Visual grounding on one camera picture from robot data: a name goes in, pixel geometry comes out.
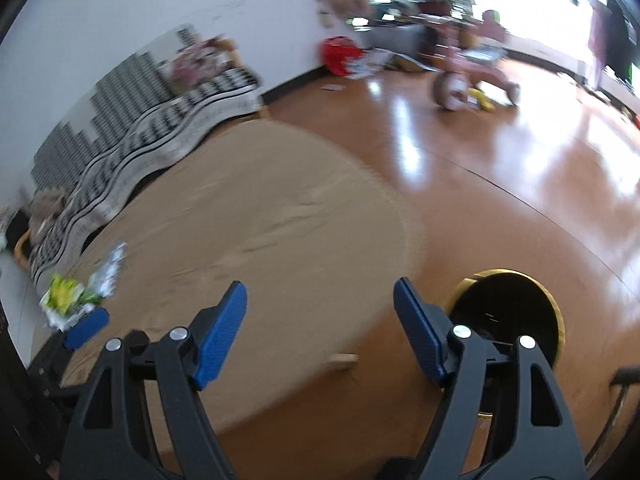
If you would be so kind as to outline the yellow green snack wrapper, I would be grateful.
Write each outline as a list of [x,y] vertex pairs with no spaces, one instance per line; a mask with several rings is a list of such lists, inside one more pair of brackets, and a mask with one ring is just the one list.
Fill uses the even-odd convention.
[[51,330],[68,332],[80,320],[114,295],[127,244],[116,244],[84,284],[55,273],[40,298],[41,310]]

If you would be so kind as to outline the black gold-rimmed trash bin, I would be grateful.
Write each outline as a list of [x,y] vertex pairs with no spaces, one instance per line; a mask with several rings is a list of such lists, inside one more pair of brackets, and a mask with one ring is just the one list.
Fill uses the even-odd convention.
[[565,344],[565,324],[551,292],[531,276],[509,269],[489,269],[457,284],[445,312],[454,325],[464,325],[486,344],[484,382],[478,414],[494,416],[506,378],[513,345],[533,338],[550,368]]

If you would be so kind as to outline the round wooden table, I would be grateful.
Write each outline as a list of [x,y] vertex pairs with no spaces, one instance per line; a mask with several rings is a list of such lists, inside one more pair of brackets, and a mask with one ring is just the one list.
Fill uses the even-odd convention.
[[243,476],[279,462],[332,476],[412,453],[430,407],[392,307],[420,271],[420,217],[394,189],[402,144],[378,130],[346,144],[282,122],[242,122],[145,190],[87,249],[87,276],[127,245],[107,336],[158,338],[233,281],[248,308],[202,395]]

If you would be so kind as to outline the black white striped sofa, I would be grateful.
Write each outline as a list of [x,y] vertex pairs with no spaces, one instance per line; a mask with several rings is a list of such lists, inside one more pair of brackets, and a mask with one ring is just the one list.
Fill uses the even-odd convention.
[[32,159],[35,191],[67,196],[29,257],[37,292],[67,273],[86,240],[111,222],[149,174],[174,166],[222,122],[262,108],[259,77],[231,67],[178,94],[168,65],[203,41],[183,24],[129,55],[103,76],[55,125]]

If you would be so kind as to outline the dark wooden chair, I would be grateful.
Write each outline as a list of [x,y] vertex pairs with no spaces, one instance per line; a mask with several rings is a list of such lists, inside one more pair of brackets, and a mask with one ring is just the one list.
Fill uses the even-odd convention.
[[592,446],[592,448],[590,448],[585,457],[586,468],[589,468],[591,466],[594,459],[600,452],[600,449],[605,444],[605,441],[610,435],[617,417],[620,414],[620,410],[624,405],[628,390],[631,386],[638,385],[638,383],[640,382],[639,376],[640,370],[638,366],[621,367],[614,373],[610,381],[610,387],[618,388],[618,395],[602,431],[598,435],[596,442],[594,442],[594,445]]

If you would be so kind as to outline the yellow toy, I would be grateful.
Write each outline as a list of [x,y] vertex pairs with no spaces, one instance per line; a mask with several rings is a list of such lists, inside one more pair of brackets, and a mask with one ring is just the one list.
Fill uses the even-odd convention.
[[485,112],[493,112],[496,108],[491,99],[479,88],[471,87],[468,90],[469,98]]

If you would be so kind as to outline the pink plush toy on sofa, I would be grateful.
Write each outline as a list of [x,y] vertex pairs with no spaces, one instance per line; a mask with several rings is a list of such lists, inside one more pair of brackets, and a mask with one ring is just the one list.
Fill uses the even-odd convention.
[[233,40],[217,36],[187,47],[168,65],[171,88],[186,93],[228,68],[241,66]]

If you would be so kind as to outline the papers on floor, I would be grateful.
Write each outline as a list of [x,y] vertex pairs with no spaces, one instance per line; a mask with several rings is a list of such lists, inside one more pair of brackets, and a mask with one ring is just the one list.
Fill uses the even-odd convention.
[[394,64],[396,54],[384,49],[365,50],[359,58],[350,58],[345,63],[345,78],[358,80],[377,74]]

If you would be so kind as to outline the pink children tricycle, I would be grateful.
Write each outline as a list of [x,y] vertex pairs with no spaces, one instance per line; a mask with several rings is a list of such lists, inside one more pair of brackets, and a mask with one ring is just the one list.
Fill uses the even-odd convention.
[[484,11],[480,20],[427,14],[422,18],[442,40],[434,61],[439,73],[432,85],[434,101],[440,108],[448,112],[463,110],[472,101],[469,88],[480,88],[480,84],[502,90],[511,105],[518,105],[521,87],[499,67],[506,55],[506,29],[497,11]]

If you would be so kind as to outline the red plastic bag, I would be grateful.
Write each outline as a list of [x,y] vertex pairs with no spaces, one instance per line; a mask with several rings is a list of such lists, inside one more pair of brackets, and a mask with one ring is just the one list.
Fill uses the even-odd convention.
[[348,64],[358,60],[362,55],[363,50],[358,44],[346,36],[326,38],[320,44],[321,62],[335,76],[348,76]]

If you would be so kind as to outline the hanging clothes rack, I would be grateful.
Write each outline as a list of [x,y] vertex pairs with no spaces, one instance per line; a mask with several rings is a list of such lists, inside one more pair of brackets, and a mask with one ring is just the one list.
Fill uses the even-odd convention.
[[[602,76],[607,68],[616,79],[632,86],[631,65],[638,58],[638,32],[631,25],[623,8],[616,0],[586,0],[592,9],[588,48],[594,58],[593,75],[587,88],[602,88]],[[575,6],[578,0],[572,0]]]

